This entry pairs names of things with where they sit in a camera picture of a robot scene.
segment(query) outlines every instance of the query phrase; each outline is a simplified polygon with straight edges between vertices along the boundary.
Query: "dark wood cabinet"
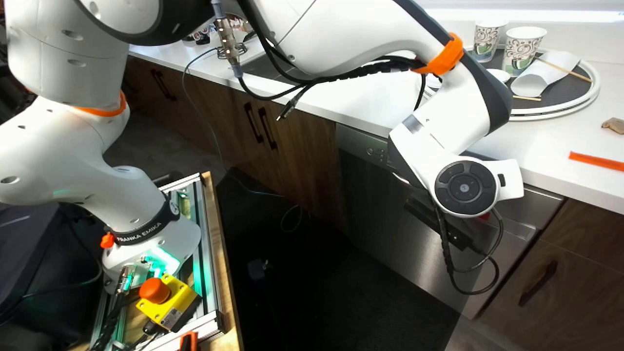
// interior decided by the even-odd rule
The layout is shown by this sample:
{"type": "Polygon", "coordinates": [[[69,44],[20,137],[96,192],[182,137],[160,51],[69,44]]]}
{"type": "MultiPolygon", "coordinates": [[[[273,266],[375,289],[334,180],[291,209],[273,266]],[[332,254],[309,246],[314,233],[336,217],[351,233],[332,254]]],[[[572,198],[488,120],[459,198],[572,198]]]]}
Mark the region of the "dark wood cabinet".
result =
{"type": "Polygon", "coordinates": [[[480,324],[531,350],[624,350],[624,217],[566,201],[480,324]]]}
{"type": "Polygon", "coordinates": [[[236,166],[262,186],[346,231],[332,122],[131,59],[125,92],[139,116],[236,166]]]}

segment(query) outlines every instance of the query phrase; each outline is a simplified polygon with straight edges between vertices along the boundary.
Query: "white countertop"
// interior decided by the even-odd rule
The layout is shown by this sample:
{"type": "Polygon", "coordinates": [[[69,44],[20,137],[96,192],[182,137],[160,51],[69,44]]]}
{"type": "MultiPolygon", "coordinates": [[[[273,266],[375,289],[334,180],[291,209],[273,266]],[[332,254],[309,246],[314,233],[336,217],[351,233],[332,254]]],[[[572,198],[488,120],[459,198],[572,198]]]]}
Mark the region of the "white countertop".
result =
{"type": "MultiPolygon", "coordinates": [[[[207,49],[194,44],[174,44],[131,47],[131,55],[184,71],[190,61],[207,49]]],[[[262,55],[260,44],[252,42],[242,63],[262,55]]],[[[623,172],[568,161],[568,155],[576,151],[624,162],[624,137],[601,129],[601,123],[609,118],[624,120],[624,65],[597,61],[591,65],[603,79],[601,94],[593,106],[560,120],[507,123],[470,151],[488,159],[515,159],[521,164],[525,184],[624,215],[623,172]]],[[[219,61],[217,55],[197,61],[190,75],[242,90],[229,63],[219,61]]],[[[275,94],[289,88],[258,77],[246,77],[246,84],[258,94],[275,94]]],[[[301,100],[299,110],[389,137],[390,129],[408,116],[418,86],[420,77],[416,75],[377,75],[359,83],[326,84],[311,90],[301,100]]]]}

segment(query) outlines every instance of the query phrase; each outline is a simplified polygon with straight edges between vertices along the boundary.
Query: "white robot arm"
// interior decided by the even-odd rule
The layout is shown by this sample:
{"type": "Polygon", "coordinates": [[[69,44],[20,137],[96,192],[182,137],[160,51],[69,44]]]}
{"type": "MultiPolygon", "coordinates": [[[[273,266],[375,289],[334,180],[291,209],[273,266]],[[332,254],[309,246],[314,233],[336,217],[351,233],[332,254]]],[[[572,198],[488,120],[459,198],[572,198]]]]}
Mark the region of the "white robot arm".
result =
{"type": "MultiPolygon", "coordinates": [[[[311,77],[350,73],[394,51],[416,53],[445,81],[390,133],[418,180],[457,217],[478,217],[523,196],[515,162],[459,157],[507,123],[507,90],[414,0],[238,3],[311,77]]],[[[0,201],[67,201],[92,211],[117,235],[104,258],[114,276],[147,254],[170,258],[176,272],[197,246],[199,229],[176,219],[141,170],[110,168],[102,155],[129,120],[121,94],[127,44],[172,44],[211,16],[221,18],[221,0],[6,0],[10,69],[39,98],[0,127],[0,201]]]]}

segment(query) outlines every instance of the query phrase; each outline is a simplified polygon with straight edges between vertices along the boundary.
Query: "appliance handle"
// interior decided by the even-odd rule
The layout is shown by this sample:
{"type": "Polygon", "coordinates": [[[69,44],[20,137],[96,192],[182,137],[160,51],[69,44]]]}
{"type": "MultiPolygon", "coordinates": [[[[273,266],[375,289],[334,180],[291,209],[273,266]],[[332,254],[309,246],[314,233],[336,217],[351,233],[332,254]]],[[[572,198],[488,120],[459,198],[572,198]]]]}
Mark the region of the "appliance handle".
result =
{"type": "Polygon", "coordinates": [[[160,71],[151,71],[151,75],[153,75],[158,90],[162,92],[162,96],[164,96],[166,100],[170,100],[170,102],[178,102],[178,96],[174,96],[174,94],[170,92],[170,88],[164,84],[164,73],[160,73],[160,71]]]}
{"type": "Polygon", "coordinates": [[[248,118],[250,127],[252,127],[252,133],[256,137],[256,143],[262,145],[266,139],[262,137],[262,133],[258,131],[258,127],[254,123],[254,116],[252,116],[254,114],[254,106],[250,102],[246,102],[244,110],[246,110],[246,118],[248,118]]]}
{"type": "Polygon", "coordinates": [[[558,262],[548,262],[541,274],[523,289],[523,295],[519,299],[519,307],[527,307],[531,299],[558,274],[558,262]]]}
{"type": "Polygon", "coordinates": [[[268,110],[266,108],[260,108],[258,110],[258,116],[260,116],[260,123],[262,123],[262,129],[266,131],[268,139],[270,139],[270,147],[273,151],[277,151],[277,143],[275,139],[272,137],[272,129],[270,129],[270,123],[268,123],[268,110]]]}

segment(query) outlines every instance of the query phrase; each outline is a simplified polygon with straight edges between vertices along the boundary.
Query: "dark floor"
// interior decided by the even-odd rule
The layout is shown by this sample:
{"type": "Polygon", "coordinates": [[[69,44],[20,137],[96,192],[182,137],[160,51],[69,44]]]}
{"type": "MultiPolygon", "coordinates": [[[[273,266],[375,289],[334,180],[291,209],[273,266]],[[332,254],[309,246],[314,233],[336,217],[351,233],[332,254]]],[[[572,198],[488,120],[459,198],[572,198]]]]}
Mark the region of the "dark floor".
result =
{"type": "Polygon", "coordinates": [[[457,313],[346,237],[236,172],[217,194],[248,351],[445,350],[457,313]]]}

